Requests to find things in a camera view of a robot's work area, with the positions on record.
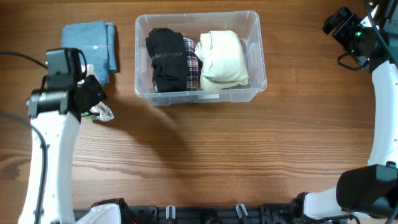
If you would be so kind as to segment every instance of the folded cream garment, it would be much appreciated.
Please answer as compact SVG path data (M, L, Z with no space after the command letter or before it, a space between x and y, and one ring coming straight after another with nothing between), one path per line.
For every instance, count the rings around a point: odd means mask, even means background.
M242 45L233 31L201 34L195 54L203 62L200 75L202 90L220 90L248 84Z

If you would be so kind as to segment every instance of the blue cloth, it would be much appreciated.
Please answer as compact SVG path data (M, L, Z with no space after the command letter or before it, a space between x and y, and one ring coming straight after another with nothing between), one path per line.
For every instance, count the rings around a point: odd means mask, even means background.
M67 25L62 30L61 45L82 50L87 63L94 65L94 74L101 85L107 84L109 75L117 70L113 22L98 21Z

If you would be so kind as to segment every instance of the storage box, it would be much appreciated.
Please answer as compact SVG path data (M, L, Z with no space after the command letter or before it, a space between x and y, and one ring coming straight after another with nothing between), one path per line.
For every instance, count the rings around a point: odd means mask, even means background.
M234 31L241 43L248 68L249 83L216 91L154 93L151 59L145 38L153 28L168 27L194 41L211 30ZM156 106L172 103L248 102L267 87L259 15L254 11L198 14L141 15L136 19L135 91Z

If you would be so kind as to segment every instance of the wooden table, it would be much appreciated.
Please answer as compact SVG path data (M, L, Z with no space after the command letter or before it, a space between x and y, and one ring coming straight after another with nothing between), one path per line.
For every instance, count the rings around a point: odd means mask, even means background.
M115 197L160 207L284 203L334 187L342 172L366 166L372 149L371 74L338 66L343 49L321 30L344 5L364 16L355 0L2 4L0 49L45 61L45 51L60 46L65 25L116 24L120 72L105 86L116 119L81 124L75 208ZM137 16L243 10L260 15L266 91L250 103L163 108L136 96ZM2 56L0 110L26 117L26 100L43 75L29 61ZM31 136L14 121L0 123L0 223L15 223L27 190Z

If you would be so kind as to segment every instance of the plaid cloth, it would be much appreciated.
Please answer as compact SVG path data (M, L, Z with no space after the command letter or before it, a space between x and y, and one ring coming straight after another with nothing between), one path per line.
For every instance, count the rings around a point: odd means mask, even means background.
M185 50L187 51L187 63L188 63L188 81L187 91L198 90L198 73L199 73L199 59L195 55L195 47L197 43L191 39L184 37ZM155 81L155 75L152 71L152 84L154 85L155 93L158 92Z

